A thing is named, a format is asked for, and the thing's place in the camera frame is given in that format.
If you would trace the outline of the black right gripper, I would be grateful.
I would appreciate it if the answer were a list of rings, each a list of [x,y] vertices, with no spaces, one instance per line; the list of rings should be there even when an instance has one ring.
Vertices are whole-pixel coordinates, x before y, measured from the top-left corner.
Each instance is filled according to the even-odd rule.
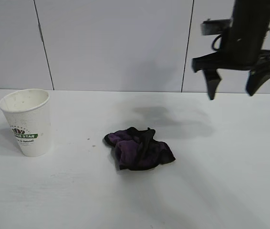
[[[246,47],[229,53],[225,49],[226,41],[227,38],[223,38],[222,35],[217,36],[211,44],[211,49],[214,52],[193,58],[192,70],[194,72],[204,70],[207,94],[210,100],[214,100],[217,87],[221,82],[217,69],[250,70],[246,92],[249,96],[253,96],[270,79],[270,50]]]

